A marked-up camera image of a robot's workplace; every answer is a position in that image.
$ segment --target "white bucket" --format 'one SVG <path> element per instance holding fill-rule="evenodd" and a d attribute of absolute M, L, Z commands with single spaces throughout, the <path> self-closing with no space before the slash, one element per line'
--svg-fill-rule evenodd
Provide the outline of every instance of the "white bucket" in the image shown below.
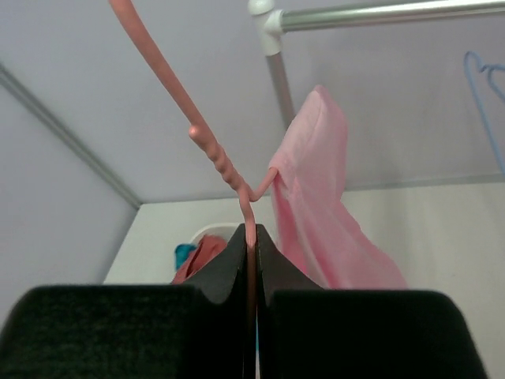
<path fill-rule="evenodd" d="M 200 242 L 204 235 L 217 235 L 228 242 L 237 230 L 238 225 L 238 223 L 211 223 L 195 233 L 189 243 L 198 245 L 198 242 Z"/>

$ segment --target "metal rod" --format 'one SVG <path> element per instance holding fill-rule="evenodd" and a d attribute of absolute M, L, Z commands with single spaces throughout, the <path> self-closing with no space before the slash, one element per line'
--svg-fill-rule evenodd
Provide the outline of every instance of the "metal rod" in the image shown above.
<path fill-rule="evenodd" d="M 505 13 L 505 1 L 435 0 L 284 11 L 283 32 Z"/>
<path fill-rule="evenodd" d="M 25 86 L 0 63 L 0 84 L 37 117 L 72 152 L 81 158 L 105 183 L 135 209 L 142 205 L 139 197 L 72 131 L 59 121 Z"/>
<path fill-rule="evenodd" d="M 267 63 L 281 110 L 282 122 L 287 129 L 294 118 L 294 107 L 282 53 L 267 56 Z"/>

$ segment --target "red cloth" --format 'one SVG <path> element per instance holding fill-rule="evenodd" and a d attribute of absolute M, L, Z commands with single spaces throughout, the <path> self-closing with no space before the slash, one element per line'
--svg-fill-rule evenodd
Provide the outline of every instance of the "red cloth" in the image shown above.
<path fill-rule="evenodd" d="M 221 253 L 227 244 L 228 242 L 217 235 L 205 235 L 198 242 L 196 250 L 191 252 L 186 262 L 177 270 L 172 284 L 180 284 L 195 272 L 198 272 L 198 270 Z"/>
<path fill-rule="evenodd" d="M 405 288 L 402 273 L 361 231 L 340 197 L 347 123 L 326 88 L 310 92 L 270 167 L 279 250 L 322 287 Z"/>

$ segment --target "white pipe connector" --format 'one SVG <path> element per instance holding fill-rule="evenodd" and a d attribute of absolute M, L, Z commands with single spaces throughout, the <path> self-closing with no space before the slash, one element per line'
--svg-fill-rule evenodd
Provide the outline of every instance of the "white pipe connector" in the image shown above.
<path fill-rule="evenodd" d="M 274 0 L 249 0 L 249 13 L 256 23 L 265 56 L 281 51 L 282 10 L 275 9 Z"/>

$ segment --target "pink hanger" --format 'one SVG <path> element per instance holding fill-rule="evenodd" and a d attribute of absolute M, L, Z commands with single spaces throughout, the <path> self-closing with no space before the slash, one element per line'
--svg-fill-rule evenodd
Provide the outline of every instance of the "pink hanger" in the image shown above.
<path fill-rule="evenodd" d="M 244 215 L 245 241 L 252 249 L 256 245 L 256 222 L 250 202 L 258 201 L 264 195 L 278 171 L 270 168 L 258 189 L 253 191 L 235 170 L 223 147 L 215 139 L 208 124 L 144 27 L 132 2 L 110 0 L 109 3 L 129 38 L 192 125 L 189 128 L 189 137 L 207 154 L 223 180 L 237 192 L 240 209 Z"/>

